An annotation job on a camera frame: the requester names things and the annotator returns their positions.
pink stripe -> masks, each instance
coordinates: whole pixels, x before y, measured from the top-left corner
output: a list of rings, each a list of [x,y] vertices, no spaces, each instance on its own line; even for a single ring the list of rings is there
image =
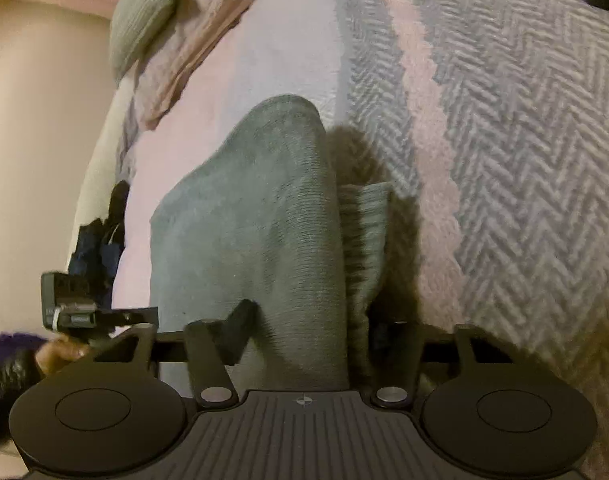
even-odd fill
[[[403,51],[403,85],[407,106],[415,118],[409,136],[421,178],[418,289],[423,319],[441,328],[463,320],[459,298],[464,276],[454,257],[460,227],[454,218],[460,192],[451,180],[454,153],[444,138],[447,118],[440,106],[440,86],[433,80],[436,65],[425,28],[413,0],[384,0],[389,7],[398,45]]]

purple fabric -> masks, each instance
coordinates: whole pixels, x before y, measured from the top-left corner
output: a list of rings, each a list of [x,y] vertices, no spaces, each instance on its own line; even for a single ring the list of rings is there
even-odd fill
[[[40,348],[46,339],[37,335],[17,332],[0,334],[0,363],[14,355],[18,350],[33,350]]]

knit texture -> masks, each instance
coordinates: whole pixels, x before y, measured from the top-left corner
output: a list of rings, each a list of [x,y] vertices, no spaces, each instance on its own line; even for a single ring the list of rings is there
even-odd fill
[[[256,301],[260,327],[230,370],[238,391],[345,388],[342,254],[318,112],[300,97],[272,98],[156,209],[151,304],[167,332]]]
[[[390,191],[388,182],[338,188],[347,287],[347,360],[352,383],[362,383],[370,376],[367,310],[385,274]]]

ridged rubber surface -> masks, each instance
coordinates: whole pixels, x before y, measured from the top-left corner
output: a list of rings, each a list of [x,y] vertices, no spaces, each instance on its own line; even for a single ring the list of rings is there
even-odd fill
[[[31,472],[31,480],[48,475]],[[475,480],[435,454],[406,415],[357,392],[250,392],[199,416],[187,436],[128,480]],[[557,480],[583,480],[576,472]]]

fingers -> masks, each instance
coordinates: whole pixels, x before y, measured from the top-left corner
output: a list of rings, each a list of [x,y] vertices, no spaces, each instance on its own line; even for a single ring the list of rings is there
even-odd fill
[[[52,341],[53,352],[64,361],[77,361],[89,352],[89,346],[67,337]]]

